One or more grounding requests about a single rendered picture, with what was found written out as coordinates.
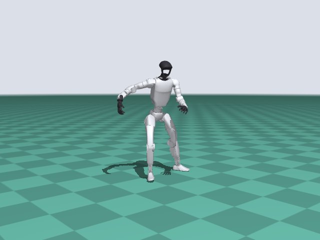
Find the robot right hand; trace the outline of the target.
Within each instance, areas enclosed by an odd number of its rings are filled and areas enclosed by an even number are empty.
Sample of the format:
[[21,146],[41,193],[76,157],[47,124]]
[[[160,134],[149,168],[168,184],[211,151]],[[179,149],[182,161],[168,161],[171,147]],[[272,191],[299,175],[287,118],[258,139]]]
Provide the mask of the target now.
[[117,103],[118,113],[119,113],[120,115],[124,115],[125,112],[122,110],[122,107],[125,108],[125,107],[122,105],[123,96],[120,95],[120,96],[119,96],[119,99],[117,99],[117,101],[118,101],[118,103]]

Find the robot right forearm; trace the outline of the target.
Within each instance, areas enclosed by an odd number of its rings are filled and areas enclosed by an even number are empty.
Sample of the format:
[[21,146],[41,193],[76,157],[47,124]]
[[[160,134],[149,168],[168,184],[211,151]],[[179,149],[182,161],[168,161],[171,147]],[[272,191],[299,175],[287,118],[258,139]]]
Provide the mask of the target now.
[[123,96],[123,98],[125,98],[125,97],[127,97],[129,94],[131,94],[131,88],[133,88],[135,85],[130,85],[129,87],[127,87],[121,94],[119,94],[118,96],[117,96],[117,99],[119,99],[120,98],[120,95],[122,95]]

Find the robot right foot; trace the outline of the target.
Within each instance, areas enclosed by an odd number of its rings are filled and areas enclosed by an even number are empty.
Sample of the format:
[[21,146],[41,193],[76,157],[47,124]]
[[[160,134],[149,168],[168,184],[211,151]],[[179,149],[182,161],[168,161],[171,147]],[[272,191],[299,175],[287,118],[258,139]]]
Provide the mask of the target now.
[[148,181],[153,181],[154,179],[155,179],[154,174],[149,172],[148,175],[147,175],[147,180]]

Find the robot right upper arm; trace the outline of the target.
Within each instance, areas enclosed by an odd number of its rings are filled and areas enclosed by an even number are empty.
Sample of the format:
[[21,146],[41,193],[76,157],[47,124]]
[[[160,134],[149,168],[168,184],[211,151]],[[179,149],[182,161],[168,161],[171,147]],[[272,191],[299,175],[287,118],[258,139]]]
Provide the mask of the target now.
[[153,88],[155,84],[156,84],[155,79],[147,79],[143,82],[139,82],[139,83],[135,84],[134,87],[131,88],[131,93],[135,93],[136,90],[138,90],[138,89]]

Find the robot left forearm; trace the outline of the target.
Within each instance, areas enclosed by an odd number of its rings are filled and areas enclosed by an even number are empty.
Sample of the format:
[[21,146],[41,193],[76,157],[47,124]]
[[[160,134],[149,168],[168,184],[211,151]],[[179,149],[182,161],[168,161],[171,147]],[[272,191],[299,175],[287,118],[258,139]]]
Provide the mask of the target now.
[[[183,98],[183,96],[182,96],[182,98]],[[184,98],[182,99],[182,100],[180,100],[179,101],[179,105],[180,106],[186,106],[187,108],[188,108],[188,106],[187,106],[187,104],[186,104],[186,102],[185,102],[185,100],[184,100]],[[180,109],[181,110],[181,109]],[[182,111],[182,110],[181,110]],[[184,112],[184,111],[183,111]]]

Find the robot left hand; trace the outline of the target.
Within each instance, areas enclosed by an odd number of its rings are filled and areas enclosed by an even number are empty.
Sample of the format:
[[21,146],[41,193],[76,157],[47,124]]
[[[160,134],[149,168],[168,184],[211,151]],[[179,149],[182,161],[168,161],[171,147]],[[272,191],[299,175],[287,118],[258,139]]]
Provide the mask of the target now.
[[[185,105],[178,105],[178,108],[179,108],[179,107],[180,107],[179,111],[182,110],[182,111],[184,111],[183,113],[185,113],[185,111],[186,111],[185,114],[187,114],[188,109],[187,109],[187,107],[186,107]],[[181,112],[182,112],[182,111],[181,111]]]

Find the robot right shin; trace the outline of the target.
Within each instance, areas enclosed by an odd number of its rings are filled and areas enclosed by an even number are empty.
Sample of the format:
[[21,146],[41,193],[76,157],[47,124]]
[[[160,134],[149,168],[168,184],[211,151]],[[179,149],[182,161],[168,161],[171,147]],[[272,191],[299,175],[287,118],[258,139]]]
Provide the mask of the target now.
[[148,164],[148,173],[152,173],[152,167],[153,167],[153,162],[154,162],[154,151],[152,151],[149,146],[146,144],[146,159],[147,159],[147,164]]

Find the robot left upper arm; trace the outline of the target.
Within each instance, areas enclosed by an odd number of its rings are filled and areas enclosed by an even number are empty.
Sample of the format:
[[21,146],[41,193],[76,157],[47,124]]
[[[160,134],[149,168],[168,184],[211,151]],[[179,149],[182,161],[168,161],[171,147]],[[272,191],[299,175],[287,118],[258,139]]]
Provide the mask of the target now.
[[181,95],[181,89],[180,89],[180,83],[177,79],[172,79],[173,81],[173,88],[176,95],[176,102],[179,103],[180,100],[183,100],[183,97]]

